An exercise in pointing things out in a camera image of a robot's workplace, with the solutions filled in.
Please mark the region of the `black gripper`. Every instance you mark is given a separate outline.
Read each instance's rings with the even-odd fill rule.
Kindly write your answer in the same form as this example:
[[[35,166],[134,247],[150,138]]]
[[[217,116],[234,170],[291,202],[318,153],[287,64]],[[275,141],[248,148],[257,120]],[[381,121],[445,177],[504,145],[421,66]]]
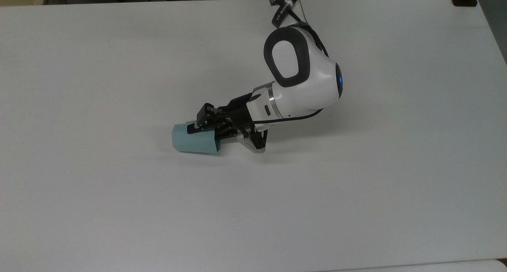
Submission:
[[[216,141],[237,137],[252,137],[252,118],[247,107],[252,93],[232,99],[226,106],[214,108],[205,103],[196,115],[196,122],[187,125],[187,134],[206,133],[214,135]]]

